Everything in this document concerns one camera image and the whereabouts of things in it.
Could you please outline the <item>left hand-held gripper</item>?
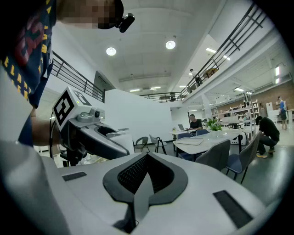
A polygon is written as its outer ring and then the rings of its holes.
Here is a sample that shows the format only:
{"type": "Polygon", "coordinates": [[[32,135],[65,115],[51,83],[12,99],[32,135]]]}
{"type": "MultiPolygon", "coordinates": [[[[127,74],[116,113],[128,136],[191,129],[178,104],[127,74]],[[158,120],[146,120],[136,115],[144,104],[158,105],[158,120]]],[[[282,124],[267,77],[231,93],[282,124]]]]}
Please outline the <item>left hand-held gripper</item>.
{"type": "Polygon", "coordinates": [[[130,154],[125,147],[106,136],[121,135],[122,132],[98,123],[105,118],[103,103],[86,93],[67,87],[55,102],[52,112],[60,144],[66,148],[65,155],[61,157],[71,166],[77,165],[87,152],[108,160],[130,154]],[[79,130],[80,142],[77,140],[79,130]]]}

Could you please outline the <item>person's left forearm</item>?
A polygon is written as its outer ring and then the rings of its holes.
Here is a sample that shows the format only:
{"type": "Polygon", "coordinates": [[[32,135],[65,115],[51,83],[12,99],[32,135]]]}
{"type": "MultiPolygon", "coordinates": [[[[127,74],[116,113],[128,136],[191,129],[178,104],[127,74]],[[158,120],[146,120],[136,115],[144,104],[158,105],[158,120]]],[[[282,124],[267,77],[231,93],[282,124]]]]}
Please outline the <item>person's left forearm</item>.
{"type": "Polygon", "coordinates": [[[52,134],[52,144],[60,144],[59,130],[56,125],[52,127],[50,121],[41,120],[37,117],[31,117],[32,120],[32,138],[33,145],[35,146],[46,146],[50,145],[50,136],[52,134]]]}

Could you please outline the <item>person's dark printed shirt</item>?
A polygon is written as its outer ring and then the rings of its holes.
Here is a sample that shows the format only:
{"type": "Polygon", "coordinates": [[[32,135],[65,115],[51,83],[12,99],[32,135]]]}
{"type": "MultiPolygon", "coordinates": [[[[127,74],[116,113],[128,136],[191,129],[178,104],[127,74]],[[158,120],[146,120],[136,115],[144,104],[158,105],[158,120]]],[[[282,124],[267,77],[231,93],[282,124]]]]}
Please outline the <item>person's dark printed shirt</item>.
{"type": "Polygon", "coordinates": [[[52,31],[57,22],[56,0],[8,0],[1,8],[0,68],[18,95],[31,106],[18,137],[34,146],[32,120],[53,67],[52,31]]]}

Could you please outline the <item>white shelving unit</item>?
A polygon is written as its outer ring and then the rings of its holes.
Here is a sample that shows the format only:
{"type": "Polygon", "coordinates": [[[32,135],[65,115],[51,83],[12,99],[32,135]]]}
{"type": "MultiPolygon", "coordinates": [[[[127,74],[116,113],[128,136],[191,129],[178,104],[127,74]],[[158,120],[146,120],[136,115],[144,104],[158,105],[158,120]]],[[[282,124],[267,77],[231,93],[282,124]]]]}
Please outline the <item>white shelving unit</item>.
{"type": "Polygon", "coordinates": [[[244,106],[231,107],[228,111],[219,108],[214,110],[212,118],[222,127],[230,129],[251,128],[256,125],[255,119],[260,115],[258,100],[249,101],[244,106]]]}

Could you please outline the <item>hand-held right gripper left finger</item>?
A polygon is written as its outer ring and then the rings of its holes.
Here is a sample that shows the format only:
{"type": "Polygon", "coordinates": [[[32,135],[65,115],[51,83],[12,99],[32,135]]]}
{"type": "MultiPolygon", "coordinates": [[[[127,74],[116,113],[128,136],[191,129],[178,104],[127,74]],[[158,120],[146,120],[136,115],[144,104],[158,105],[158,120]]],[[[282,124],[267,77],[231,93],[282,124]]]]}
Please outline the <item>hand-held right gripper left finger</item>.
{"type": "Polygon", "coordinates": [[[114,160],[58,168],[51,158],[45,159],[45,173],[52,192],[46,232],[50,235],[148,235],[147,220],[135,222],[132,202],[116,201],[107,191],[119,191],[122,185],[108,185],[114,169],[119,172],[135,162],[145,161],[147,153],[133,154],[114,160]]]}

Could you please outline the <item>grey chair with black legs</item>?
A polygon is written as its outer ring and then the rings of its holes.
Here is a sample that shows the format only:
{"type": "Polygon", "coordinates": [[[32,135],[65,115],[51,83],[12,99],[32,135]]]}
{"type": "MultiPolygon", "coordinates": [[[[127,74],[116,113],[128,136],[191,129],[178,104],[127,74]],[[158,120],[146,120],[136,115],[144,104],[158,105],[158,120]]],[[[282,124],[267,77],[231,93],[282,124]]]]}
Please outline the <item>grey chair with black legs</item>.
{"type": "Polygon", "coordinates": [[[167,146],[167,143],[162,141],[160,137],[153,137],[150,135],[150,140],[153,144],[155,144],[155,152],[158,153],[159,148],[161,147],[163,150],[163,153],[166,155],[165,146],[167,146]]]}

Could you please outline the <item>dark round-back chair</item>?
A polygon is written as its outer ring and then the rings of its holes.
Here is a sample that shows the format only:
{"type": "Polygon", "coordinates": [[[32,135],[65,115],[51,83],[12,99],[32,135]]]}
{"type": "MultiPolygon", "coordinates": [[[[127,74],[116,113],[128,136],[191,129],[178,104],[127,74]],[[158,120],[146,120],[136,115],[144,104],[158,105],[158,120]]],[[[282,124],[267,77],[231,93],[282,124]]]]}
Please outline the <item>dark round-back chair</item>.
{"type": "Polygon", "coordinates": [[[140,150],[140,152],[144,152],[145,149],[150,151],[148,148],[148,137],[141,137],[135,142],[134,151],[140,150]]]}

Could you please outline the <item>green potted plant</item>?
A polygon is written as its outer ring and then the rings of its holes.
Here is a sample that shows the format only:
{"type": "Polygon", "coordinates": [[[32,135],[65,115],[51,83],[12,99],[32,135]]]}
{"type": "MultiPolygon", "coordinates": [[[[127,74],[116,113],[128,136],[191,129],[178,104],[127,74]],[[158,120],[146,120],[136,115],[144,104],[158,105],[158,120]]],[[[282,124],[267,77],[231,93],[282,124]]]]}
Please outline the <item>green potted plant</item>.
{"type": "Polygon", "coordinates": [[[208,118],[206,126],[213,137],[218,137],[221,134],[222,126],[218,124],[216,119],[208,118]]]}

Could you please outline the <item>grey rectangular tray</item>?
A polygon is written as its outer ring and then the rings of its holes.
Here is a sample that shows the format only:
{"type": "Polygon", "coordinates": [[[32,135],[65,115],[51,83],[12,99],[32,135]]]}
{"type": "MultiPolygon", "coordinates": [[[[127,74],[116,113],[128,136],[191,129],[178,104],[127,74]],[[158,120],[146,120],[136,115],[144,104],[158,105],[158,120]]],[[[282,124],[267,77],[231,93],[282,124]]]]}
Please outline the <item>grey rectangular tray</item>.
{"type": "Polygon", "coordinates": [[[183,145],[200,145],[203,141],[203,138],[184,137],[179,140],[176,140],[175,142],[177,144],[183,145]]]}

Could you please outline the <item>black mezzanine railing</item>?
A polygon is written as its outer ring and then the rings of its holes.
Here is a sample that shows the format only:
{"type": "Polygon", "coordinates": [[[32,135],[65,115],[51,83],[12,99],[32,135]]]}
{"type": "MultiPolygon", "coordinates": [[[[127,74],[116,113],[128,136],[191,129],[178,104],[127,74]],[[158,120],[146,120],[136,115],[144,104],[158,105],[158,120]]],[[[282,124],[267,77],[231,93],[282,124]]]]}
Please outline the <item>black mezzanine railing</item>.
{"type": "MultiPolygon", "coordinates": [[[[208,80],[225,64],[225,62],[232,58],[232,55],[239,52],[241,46],[243,46],[258,29],[263,28],[263,22],[266,18],[267,15],[255,3],[252,3],[236,27],[216,50],[216,53],[212,53],[212,56],[197,72],[202,82],[208,80]]],[[[197,88],[196,81],[192,78],[181,91],[146,94],[142,95],[142,97],[159,103],[182,101],[197,88]]]]}
{"type": "Polygon", "coordinates": [[[98,101],[101,101],[102,103],[105,102],[105,90],[94,85],[55,52],[53,52],[53,67],[51,74],[98,101]]]}

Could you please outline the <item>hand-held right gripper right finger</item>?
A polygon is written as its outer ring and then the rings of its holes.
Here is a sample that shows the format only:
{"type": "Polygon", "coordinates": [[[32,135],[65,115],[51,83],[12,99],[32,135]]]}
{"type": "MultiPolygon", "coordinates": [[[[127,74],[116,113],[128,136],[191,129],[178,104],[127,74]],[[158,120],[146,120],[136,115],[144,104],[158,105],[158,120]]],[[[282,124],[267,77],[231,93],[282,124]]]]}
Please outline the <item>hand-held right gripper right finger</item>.
{"type": "Polygon", "coordinates": [[[158,157],[184,169],[188,183],[172,203],[151,206],[133,235],[228,235],[237,231],[213,195],[222,190],[253,218],[266,208],[253,193],[212,167],[164,154],[158,157]]]}

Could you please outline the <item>white square table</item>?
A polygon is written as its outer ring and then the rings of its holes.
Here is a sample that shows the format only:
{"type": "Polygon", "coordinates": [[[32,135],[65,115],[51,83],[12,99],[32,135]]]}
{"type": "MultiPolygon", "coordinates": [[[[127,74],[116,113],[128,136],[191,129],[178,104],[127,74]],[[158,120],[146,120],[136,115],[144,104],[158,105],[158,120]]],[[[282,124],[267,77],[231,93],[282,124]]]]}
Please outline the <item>white square table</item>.
{"type": "Polygon", "coordinates": [[[181,133],[185,133],[185,132],[189,132],[193,135],[194,131],[193,130],[188,130],[188,131],[176,131],[175,133],[173,133],[172,131],[170,131],[169,133],[172,134],[172,141],[176,141],[177,140],[177,136],[178,134],[181,134],[181,133]]]}

